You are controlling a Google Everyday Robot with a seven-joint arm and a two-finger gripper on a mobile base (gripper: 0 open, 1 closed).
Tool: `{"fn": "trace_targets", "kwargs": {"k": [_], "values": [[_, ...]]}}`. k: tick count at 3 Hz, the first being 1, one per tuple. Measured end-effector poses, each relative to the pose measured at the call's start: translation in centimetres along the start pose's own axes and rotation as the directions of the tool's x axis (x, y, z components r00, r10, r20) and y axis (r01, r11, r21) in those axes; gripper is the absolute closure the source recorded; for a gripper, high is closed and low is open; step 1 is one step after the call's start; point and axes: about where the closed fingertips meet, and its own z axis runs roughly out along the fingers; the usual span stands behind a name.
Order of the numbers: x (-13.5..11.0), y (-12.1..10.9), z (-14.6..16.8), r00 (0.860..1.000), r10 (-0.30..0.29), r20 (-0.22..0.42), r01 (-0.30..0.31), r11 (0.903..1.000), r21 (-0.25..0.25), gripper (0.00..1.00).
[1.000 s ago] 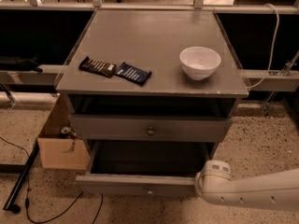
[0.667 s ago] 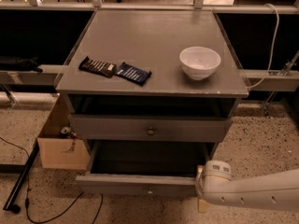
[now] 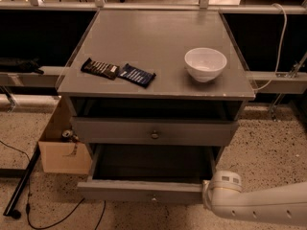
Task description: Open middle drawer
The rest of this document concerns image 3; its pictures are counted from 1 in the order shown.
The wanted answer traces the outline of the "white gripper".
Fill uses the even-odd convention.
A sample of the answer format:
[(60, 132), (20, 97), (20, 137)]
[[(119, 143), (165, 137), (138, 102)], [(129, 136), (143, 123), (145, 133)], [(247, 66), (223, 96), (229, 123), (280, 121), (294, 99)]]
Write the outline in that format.
[(217, 171), (210, 181), (202, 182), (202, 202), (206, 209), (233, 206), (241, 192), (242, 179), (236, 172)]

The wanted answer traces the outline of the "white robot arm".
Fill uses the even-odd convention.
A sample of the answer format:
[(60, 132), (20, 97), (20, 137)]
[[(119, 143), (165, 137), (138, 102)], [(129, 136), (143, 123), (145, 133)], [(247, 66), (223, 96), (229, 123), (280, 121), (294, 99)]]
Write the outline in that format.
[(236, 172), (217, 171), (203, 182), (205, 209), (223, 219), (307, 226), (307, 182), (249, 193)]

